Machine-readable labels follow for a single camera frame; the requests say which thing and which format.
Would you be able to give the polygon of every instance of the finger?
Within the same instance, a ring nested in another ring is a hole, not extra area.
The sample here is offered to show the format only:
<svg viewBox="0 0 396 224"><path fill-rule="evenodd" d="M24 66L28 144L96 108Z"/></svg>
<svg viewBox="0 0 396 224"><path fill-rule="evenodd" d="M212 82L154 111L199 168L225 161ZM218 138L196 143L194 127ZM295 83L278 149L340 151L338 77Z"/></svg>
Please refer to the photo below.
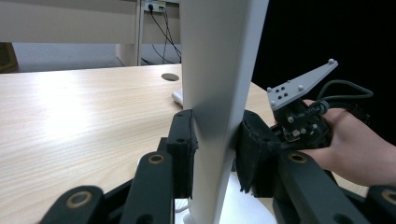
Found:
<svg viewBox="0 0 396 224"><path fill-rule="evenodd" d="M305 99L304 103L306 103L307 105L312 105L315 101L313 100L309 100L309 99Z"/></svg>
<svg viewBox="0 0 396 224"><path fill-rule="evenodd" d="M322 115L322 117L329 121L332 125L347 119L349 116L352 115L343 108L332 108L329 109L326 114Z"/></svg>
<svg viewBox="0 0 396 224"><path fill-rule="evenodd" d="M305 149L300 151L312 157L322 169L332 169L332 153L328 147L319 149Z"/></svg>

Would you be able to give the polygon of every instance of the wire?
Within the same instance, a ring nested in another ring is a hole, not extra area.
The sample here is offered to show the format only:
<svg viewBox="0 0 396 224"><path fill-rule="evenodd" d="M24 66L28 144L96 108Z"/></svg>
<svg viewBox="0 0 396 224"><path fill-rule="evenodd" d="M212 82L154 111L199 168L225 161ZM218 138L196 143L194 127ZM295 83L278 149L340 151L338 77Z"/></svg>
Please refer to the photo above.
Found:
<svg viewBox="0 0 396 224"><path fill-rule="evenodd" d="M166 59L158 52L158 50L155 49L155 47L154 47L153 44L151 44L151 46L154 48L154 50L155 50L155 52L158 54L158 56L160 56L164 61L167 61L167 62L169 62L169 63L173 63L173 62L170 62L170 61L166 60Z"/></svg>
<svg viewBox="0 0 396 224"><path fill-rule="evenodd" d="M163 63L165 63L165 52L166 52L166 44L168 41L166 41L165 39L165 44L163 45Z"/></svg>
<svg viewBox="0 0 396 224"><path fill-rule="evenodd" d="M146 64L148 64L148 65L156 65L156 63L152 63L152 62L150 62L150 61L147 61L147 60L144 59L144 58L141 58L141 60L142 60L143 62L145 62Z"/></svg>
<svg viewBox="0 0 396 224"><path fill-rule="evenodd" d="M345 84L348 85L352 88L355 88L356 90L362 91L365 94L362 95L334 95L334 96L327 96L327 97L323 97L322 95L323 93L329 88L330 85L332 84ZM353 82L350 81L345 81L345 80L332 80L329 81L328 83L326 83L326 85L324 85L324 87L322 88L322 90L320 91L319 95L318 95L318 99L317 100L321 100L321 101L328 101L328 100L334 100L334 99L343 99L343 100L349 100L349 99L362 99L362 98L369 98L373 96L373 92L370 90L367 90Z"/></svg>
<svg viewBox="0 0 396 224"><path fill-rule="evenodd" d="M328 108L320 108L320 105L318 104L323 104L326 103L328 104ZM365 124L369 125L370 124L370 115L364 112L360 107L358 107L357 104L353 103L346 103L346 102L326 102L326 101L315 101L312 105L308 107L308 109L304 112L298 115L298 117L309 117L312 115L322 115L327 112L328 109L330 108L343 108L349 113L351 113L355 118L363 121Z"/></svg>
<svg viewBox="0 0 396 224"><path fill-rule="evenodd" d="M163 28L160 26L160 24L157 22L157 20L155 20L155 17L154 17L154 15L152 14L152 11L150 11L150 14L151 14L152 19L155 21L155 23L157 24L157 26L160 28L161 32L162 32L163 35L165 36L166 40L169 41L169 43L171 43L172 46L174 47L175 51L177 52L177 56L179 57L180 62L181 62L181 56L180 56L180 53L181 53L181 52L180 52L180 50L175 46L175 43L174 43L172 37L171 37L171 36L168 37L168 35L165 34L165 32L163 31ZM169 30L168 21L167 21L167 14L166 14L165 18L166 18L166 20L165 20L165 22L166 22L166 27L167 27L167 30Z"/></svg>
<svg viewBox="0 0 396 224"><path fill-rule="evenodd" d="M168 13L166 12L166 9L164 7L162 7L162 10L163 10L163 17L164 17L165 23L166 23L166 33L167 34L169 33L169 38L172 40L172 42L174 42L173 38L172 38L172 35L171 35L171 31L169 30ZM180 59L180 62L181 62L181 56L180 56L181 52L180 52L180 50L174 44L173 44L173 47L174 47L175 52L177 53L177 56L178 56L178 58Z"/></svg>

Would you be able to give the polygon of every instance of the black plastic part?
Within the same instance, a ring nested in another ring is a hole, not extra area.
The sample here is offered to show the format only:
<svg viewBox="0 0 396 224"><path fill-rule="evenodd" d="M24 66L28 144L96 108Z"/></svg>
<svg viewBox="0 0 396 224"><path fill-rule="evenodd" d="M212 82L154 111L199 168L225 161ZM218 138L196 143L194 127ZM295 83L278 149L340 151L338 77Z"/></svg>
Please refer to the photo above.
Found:
<svg viewBox="0 0 396 224"><path fill-rule="evenodd" d="M192 110L178 112L166 138L166 151L174 160L175 198L192 196L194 155L198 148L193 123Z"/></svg>
<svg viewBox="0 0 396 224"><path fill-rule="evenodd" d="M70 189L58 198L40 224L106 223L103 200L102 190L95 186Z"/></svg>
<svg viewBox="0 0 396 224"><path fill-rule="evenodd" d="M146 154L137 167L120 224L174 223L172 183L172 157L163 151Z"/></svg>
<svg viewBox="0 0 396 224"><path fill-rule="evenodd" d="M369 223L308 155L282 152L277 171L302 223Z"/></svg>
<svg viewBox="0 0 396 224"><path fill-rule="evenodd" d="M255 197L272 197L274 156L281 142L254 112L245 110L236 144L235 167L241 191Z"/></svg>
<svg viewBox="0 0 396 224"><path fill-rule="evenodd" d="M105 194L106 224L117 224L120 222L123 205L126 202L133 181L133 179L129 180Z"/></svg>
<svg viewBox="0 0 396 224"><path fill-rule="evenodd" d="M148 10L152 13L152 10L154 9L154 6L152 4L148 4Z"/></svg>
<svg viewBox="0 0 396 224"><path fill-rule="evenodd" d="M375 223L396 223L396 187L372 186L365 205Z"/></svg>
<svg viewBox="0 0 396 224"><path fill-rule="evenodd" d="M300 218L293 206L281 202L277 198L273 199L273 209L278 224L300 224Z"/></svg>
<svg viewBox="0 0 396 224"><path fill-rule="evenodd" d="M274 129L274 133L279 132L278 137L284 149L316 149L330 145L332 129L320 115L302 116L307 108L308 105L303 100L297 99L274 112L278 124L271 128ZM288 121L290 117L293 118L293 122ZM306 133L301 133L296 140L290 141L285 137L301 129L304 129Z"/></svg>

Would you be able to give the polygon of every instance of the wooden table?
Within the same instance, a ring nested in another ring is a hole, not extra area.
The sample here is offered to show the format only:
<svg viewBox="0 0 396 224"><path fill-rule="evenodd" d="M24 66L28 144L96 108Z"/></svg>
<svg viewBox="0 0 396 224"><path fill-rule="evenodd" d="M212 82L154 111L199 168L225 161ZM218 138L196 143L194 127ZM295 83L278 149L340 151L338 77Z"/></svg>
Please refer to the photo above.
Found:
<svg viewBox="0 0 396 224"><path fill-rule="evenodd" d="M181 79L181 64L0 75L0 223L37 223L69 189L133 178L182 109ZM274 123L254 84L246 109Z"/></svg>

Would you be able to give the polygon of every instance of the human hand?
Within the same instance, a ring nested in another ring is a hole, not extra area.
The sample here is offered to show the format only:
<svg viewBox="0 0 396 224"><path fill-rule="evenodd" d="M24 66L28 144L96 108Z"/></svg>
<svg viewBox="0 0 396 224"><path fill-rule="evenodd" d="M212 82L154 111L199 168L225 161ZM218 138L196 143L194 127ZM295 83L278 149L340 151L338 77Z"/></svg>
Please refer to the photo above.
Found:
<svg viewBox="0 0 396 224"><path fill-rule="evenodd" d="M311 156L322 169L333 171L355 184L396 186L396 146L345 109L329 109L323 118L332 126L331 145L305 149L303 153Z"/></svg>

